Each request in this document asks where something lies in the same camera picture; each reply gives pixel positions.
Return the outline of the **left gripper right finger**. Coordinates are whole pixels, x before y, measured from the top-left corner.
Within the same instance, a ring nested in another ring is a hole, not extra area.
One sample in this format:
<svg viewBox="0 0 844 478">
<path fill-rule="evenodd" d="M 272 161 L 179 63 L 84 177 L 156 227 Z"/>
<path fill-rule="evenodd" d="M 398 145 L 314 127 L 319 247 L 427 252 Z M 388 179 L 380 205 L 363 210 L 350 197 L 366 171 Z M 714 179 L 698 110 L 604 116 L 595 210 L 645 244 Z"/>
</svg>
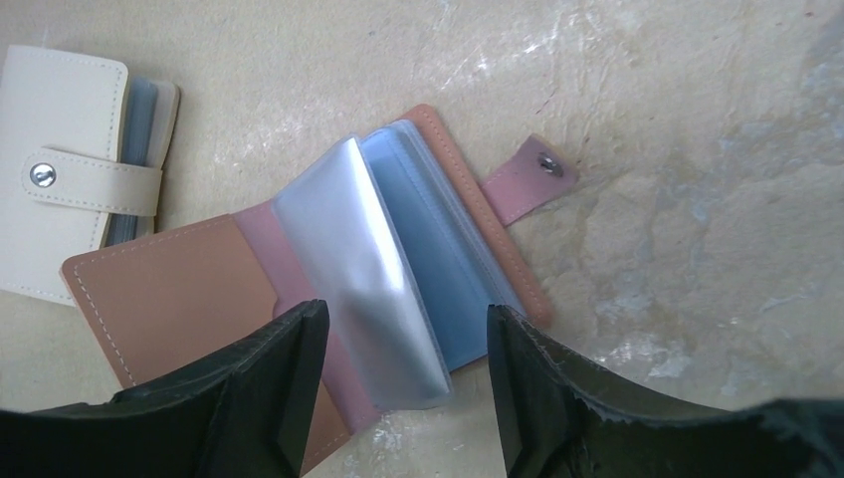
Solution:
<svg viewBox="0 0 844 478">
<path fill-rule="evenodd" d="M 488 309 L 489 373 L 510 477 L 839 477 L 843 403 L 727 411 L 676 398 Z"/>
</svg>

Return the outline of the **brown card holder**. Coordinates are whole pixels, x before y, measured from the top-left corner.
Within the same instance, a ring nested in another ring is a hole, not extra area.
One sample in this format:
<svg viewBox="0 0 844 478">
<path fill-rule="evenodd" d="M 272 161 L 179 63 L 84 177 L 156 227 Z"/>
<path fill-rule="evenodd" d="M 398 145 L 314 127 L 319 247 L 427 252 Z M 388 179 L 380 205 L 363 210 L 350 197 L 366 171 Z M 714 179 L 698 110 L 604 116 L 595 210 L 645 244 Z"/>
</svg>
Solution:
<svg viewBox="0 0 844 478">
<path fill-rule="evenodd" d="M 552 307 L 509 226 L 577 182 L 538 135 L 477 180 L 419 105 L 350 136 L 270 200 L 67 259 L 61 275 L 119 382 L 137 388 L 324 300 L 330 329 L 301 469 L 386 412 L 451 396 L 487 309 Z"/>
</svg>

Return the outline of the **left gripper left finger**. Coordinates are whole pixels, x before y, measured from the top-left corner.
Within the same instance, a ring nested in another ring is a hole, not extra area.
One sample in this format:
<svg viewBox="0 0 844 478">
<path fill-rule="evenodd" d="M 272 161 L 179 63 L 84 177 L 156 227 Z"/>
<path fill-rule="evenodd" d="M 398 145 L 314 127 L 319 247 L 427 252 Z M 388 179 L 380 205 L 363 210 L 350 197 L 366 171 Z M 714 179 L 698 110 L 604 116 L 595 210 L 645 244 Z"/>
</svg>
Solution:
<svg viewBox="0 0 844 478">
<path fill-rule="evenodd" d="M 5 477 L 297 477 L 329 328 L 303 302 L 102 404 L 1 414 Z"/>
</svg>

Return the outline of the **cream card holder with snap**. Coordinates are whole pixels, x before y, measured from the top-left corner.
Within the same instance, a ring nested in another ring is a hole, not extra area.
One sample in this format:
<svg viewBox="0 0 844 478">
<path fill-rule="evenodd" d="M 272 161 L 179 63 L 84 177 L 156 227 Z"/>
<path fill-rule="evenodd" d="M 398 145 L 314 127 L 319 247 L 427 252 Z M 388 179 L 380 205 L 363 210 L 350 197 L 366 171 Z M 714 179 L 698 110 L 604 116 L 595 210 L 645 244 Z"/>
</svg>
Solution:
<svg viewBox="0 0 844 478">
<path fill-rule="evenodd" d="M 1 75 L 1 287 L 62 305 L 69 258 L 152 233 L 179 88 L 119 61 L 9 47 Z"/>
</svg>

